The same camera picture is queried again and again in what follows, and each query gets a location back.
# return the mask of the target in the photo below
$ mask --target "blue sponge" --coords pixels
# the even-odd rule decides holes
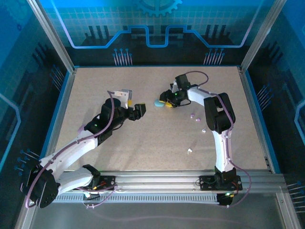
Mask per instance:
[[[154,101],[154,105],[155,105],[156,107],[163,107],[163,106],[165,106],[165,103],[162,103],[162,102],[159,101],[159,99],[156,99],[156,100]]]

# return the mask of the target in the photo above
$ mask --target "floor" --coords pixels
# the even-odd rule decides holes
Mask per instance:
[[[204,89],[226,92],[236,116],[232,132],[234,162],[246,169],[265,169],[264,154],[236,67],[119,67],[77,70],[61,133],[60,149],[77,135],[77,130],[97,115],[109,97],[107,90],[130,89],[132,102],[146,103],[146,114],[135,122],[126,120],[122,128],[69,169],[91,164],[98,170],[188,170],[214,169],[215,142],[206,126],[204,108],[192,103],[179,108],[156,107],[154,100],[180,74],[199,70],[210,80]],[[199,84],[205,76],[188,75]]]

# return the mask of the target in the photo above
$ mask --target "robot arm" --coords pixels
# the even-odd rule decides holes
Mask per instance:
[[[22,193],[25,195],[28,194],[34,179],[49,162],[51,164],[41,173],[30,194],[30,199],[38,207],[44,208],[48,206],[57,195],[74,188],[85,187],[93,189],[97,187],[101,183],[101,175],[98,170],[90,165],[84,165],[73,172],[64,173],[64,171],[81,156],[93,150],[109,138],[113,130],[117,126],[122,125],[126,119],[135,121],[143,117],[146,112],[145,104],[136,104],[135,109],[129,107],[128,100],[131,99],[130,95],[131,91],[126,90],[114,93],[113,120],[102,134],[90,138],[90,136],[99,133],[109,123],[112,113],[110,98],[103,104],[101,113],[95,116],[69,144],[52,155],[42,158],[40,161],[30,161],[27,163],[21,181],[20,190]],[[86,137],[89,138],[79,142],[80,139]],[[62,152],[53,160],[53,156],[59,151]]]
[[[159,100],[173,108],[183,106],[181,102],[184,100],[204,106],[206,122],[214,135],[216,147],[215,176],[214,179],[209,181],[214,183],[216,190],[228,191],[228,186],[232,186],[232,182],[237,184],[240,178],[236,175],[236,169],[229,161],[232,159],[231,122],[223,110],[218,96],[224,103],[233,122],[235,122],[235,115],[228,95],[226,93],[215,95],[195,84],[191,85],[184,74],[176,77],[176,80],[171,84],[171,89],[163,92]]]

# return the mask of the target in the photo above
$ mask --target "speckled work surface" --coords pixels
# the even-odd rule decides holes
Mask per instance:
[[[204,108],[192,103],[179,108],[155,107],[160,93],[180,74],[200,70],[210,76],[204,89],[226,92],[236,123],[232,133],[234,162],[247,169],[264,169],[266,164],[236,67],[119,67],[77,70],[63,120],[57,149],[77,135],[77,130],[100,112],[109,97],[107,90],[130,89],[132,102],[146,103],[146,114],[124,125],[98,148],[88,152],[70,169],[91,164],[98,170],[187,170],[213,169],[216,160],[214,137],[205,123]],[[205,76],[188,75],[191,83]],[[193,152],[187,154],[188,148]]]

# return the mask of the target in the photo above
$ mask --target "gear logo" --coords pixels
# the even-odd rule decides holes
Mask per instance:
[[[172,13],[176,10],[178,4],[182,4],[182,0],[135,0],[135,4],[143,14],[148,13],[149,16],[160,15],[165,16],[166,13]]]
[[[22,24],[30,12],[26,0],[4,0],[0,6],[4,6],[18,24]]]

